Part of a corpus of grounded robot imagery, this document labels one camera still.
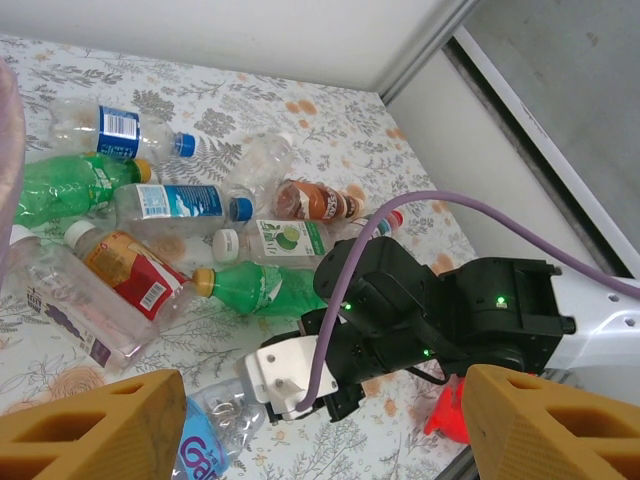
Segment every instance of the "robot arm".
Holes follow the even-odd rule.
[[[320,297],[331,296],[353,243],[340,242],[318,267]],[[358,262],[311,408],[295,409],[307,394],[324,310],[242,358],[238,370],[273,422],[323,406],[337,421],[358,408],[363,381],[431,359],[459,376],[478,363],[529,373],[640,365],[639,310],[637,300],[542,260],[480,258],[436,276],[382,237],[367,243]]]

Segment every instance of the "white bottle cap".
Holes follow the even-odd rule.
[[[233,262],[238,258],[238,252],[240,251],[238,232],[231,228],[218,230],[213,236],[211,250],[213,251],[213,258],[216,262]]]
[[[11,227],[11,236],[9,237],[9,245],[22,240],[23,238],[37,237],[35,233],[22,225],[14,225]]]
[[[279,137],[284,138],[287,142],[289,142],[289,145],[293,147],[293,135],[291,135],[291,133],[289,132],[285,132],[284,130],[282,132],[278,132],[276,133],[276,135],[278,135]]]
[[[74,249],[80,237],[94,228],[96,228],[96,226],[93,223],[87,222],[86,220],[78,220],[64,232],[64,243]]]

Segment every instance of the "floral tablecloth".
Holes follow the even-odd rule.
[[[18,75],[27,161],[51,156],[47,104],[56,96],[80,96],[153,114],[176,131],[196,135],[195,158],[157,167],[160,181],[223,182],[256,134],[284,129],[296,142],[292,178],[362,189],[372,207],[433,188],[375,93],[6,36],[0,36],[0,54]],[[420,262],[444,271],[473,258],[445,204],[414,203],[402,211],[399,240]],[[113,227],[109,212],[93,220]],[[37,231],[60,242],[71,221]],[[206,264],[208,241],[190,249],[198,253],[191,262],[183,259],[181,268]],[[295,328],[295,319],[239,318],[217,300],[197,300],[127,375],[177,368],[187,393],[193,392],[231,377],[243,353]],[[0,365],[0,413],[117,380],[6,288],[0,295]],[[226,478],[431,479],[460,451],[438,434],[422,433],[439,388],[401,372],[369,382],[366,391],[362,408],[342,422],[331,424],[320,411],[305,420],[265,425]]]

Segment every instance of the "green plastic bottle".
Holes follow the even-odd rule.
[[[327,304],[313,291],[313,270],[242,262],[221,272],[199,268],[196,293],[215,297],[241,315],[299,317]]]
[[[105,207],[118,187],[150,178],[146,160],[122,162],[99,153],[30,163],[25,165],[14,223],[33,228],[55,218],[83,215]]]

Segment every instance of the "soda bottle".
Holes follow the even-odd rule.
[[[54,218],[106,207],[114,191],[146,183],[151,168],[142,159],[119,162],[101,154],[53,157],[25,165],[14,222],[32,228]]]
[[[29,229],[11,229],[7,286],[101,367],[120,373],[158,337],[148,321],[65,247],[41,245]]]
[[[146,318],[166,325],[187,308],[194,285],[129,234],[79,220],[64,234],[76,257]]]
[[[277,218],[330,223],[356,219],[363,209],[361,199],[319,183],[285,180],[273,197],[273,213]]]
[[[362,228],[367,224],[370,218],[371,215],[365,215],[364,217],[357,218],[346,225],[336,225],[335,227],[333,225],[329,225],[329,231],[336,242],[356,238],[360,235]],[[403,222],[404,217],[402,216],[402,213],[398,210],[393,210],[378,224],[370,238],[392,237],[402,226]]]
[[[224,271],[198,268],[196,293],[215,297],[241,315],[300,317],[327,304],[313,290],[313,270],[242,262]]]
[[[249,400],[237,378],[189,395],[171,480],[222,478],[265,416],[264,406]]]
[[[212,249],[219,263],[252,260],[261,265],[315,269],[333,244],[327,227],[319,222],[257,219],[240,232],[218,230]]]
[[[249,151],[225,178],[230,194],[243,196],[244,189],[253,194],[259,212],[271,200],[293,162],[293,137],[288,132],[257,137]]]
[[[128,185],[116,192],[115,205],[118,228],[141,240],[204,236],[253,215],[251,198],[230,198],[215,185]]]
[[[50,142],[63,153],[98,152],[158,163],[171,155],[191,157],[195,152],[195,137],[174,133],[165,121],[151,115],[76,98],[56,99],[49,111]]]

